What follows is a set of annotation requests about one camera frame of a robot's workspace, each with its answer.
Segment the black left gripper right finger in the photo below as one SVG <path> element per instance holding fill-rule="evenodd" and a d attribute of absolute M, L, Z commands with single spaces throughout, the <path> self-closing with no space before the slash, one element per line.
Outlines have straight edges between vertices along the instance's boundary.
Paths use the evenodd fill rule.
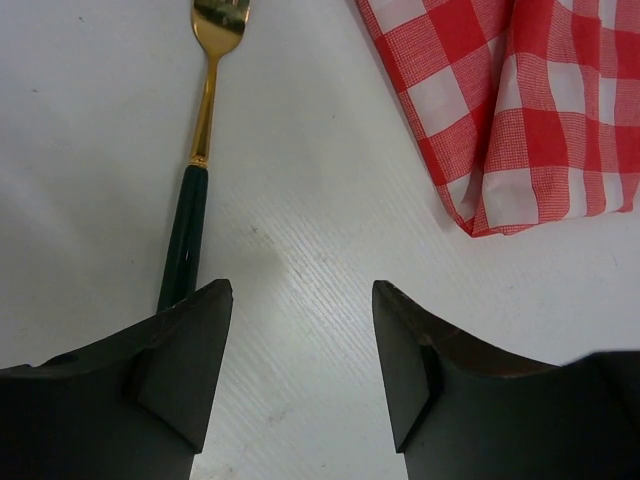
<path fill-rule="evenodd" d="M 382 280 L 372 314 L 394 446 L 410 478 L 638 477 L 637 352 L 536 361 Z"/>

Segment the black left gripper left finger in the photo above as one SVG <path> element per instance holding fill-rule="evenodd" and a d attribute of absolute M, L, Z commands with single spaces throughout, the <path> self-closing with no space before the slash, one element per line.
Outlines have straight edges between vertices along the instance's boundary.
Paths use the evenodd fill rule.
<path fill-rule="evenodd" d="M 232 313 L 219 279 L 39 366 L 1 373 L 5 479 L 186 479 L 204 447 Z"/>

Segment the gold fork green handle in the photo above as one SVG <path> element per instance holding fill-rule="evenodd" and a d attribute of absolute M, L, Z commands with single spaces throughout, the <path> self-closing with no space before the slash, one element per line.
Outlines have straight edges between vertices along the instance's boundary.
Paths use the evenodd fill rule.
<path fill-rule="evenodd" d="M 158 313 L 173 307 L 196 290 L 209 180 L 217 69 L 222 57 L 239 45 L 249 14 L 248 1 L 193 2 L 193 32 L 204 51 L 207 71 L 175 209 L 156 307 Z"/>

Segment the red white checkered cloth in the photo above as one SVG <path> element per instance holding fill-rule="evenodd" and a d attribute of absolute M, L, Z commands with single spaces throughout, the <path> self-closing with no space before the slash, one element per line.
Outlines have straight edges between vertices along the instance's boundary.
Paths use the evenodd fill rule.
<path fill-rule="evenodd" d="M 361 1 L 440 199 L 467 234 L 639 205 L 635 1 Z"/>

